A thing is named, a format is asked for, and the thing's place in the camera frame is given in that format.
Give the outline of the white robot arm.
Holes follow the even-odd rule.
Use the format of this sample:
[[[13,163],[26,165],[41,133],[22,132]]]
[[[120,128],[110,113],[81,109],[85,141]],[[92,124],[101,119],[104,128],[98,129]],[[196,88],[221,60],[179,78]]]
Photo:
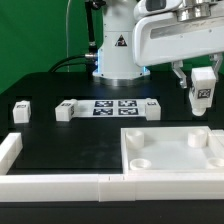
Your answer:
[[[209,56],[217,72],[224,54],[224,0],[85,0],[103,14],[103,44],[96,50],[93,77],[119,85],[170,63],[181,70],[186,59]]]

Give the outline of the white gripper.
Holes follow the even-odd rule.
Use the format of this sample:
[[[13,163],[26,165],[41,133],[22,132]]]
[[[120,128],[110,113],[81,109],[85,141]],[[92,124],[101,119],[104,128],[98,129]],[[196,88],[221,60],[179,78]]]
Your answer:
[[[224,0],[140,0],[134,8],[134,62],[152,66],[172,62],[172,70],[187,87],[185,59],[210,55],[219,80],[224,52]]]

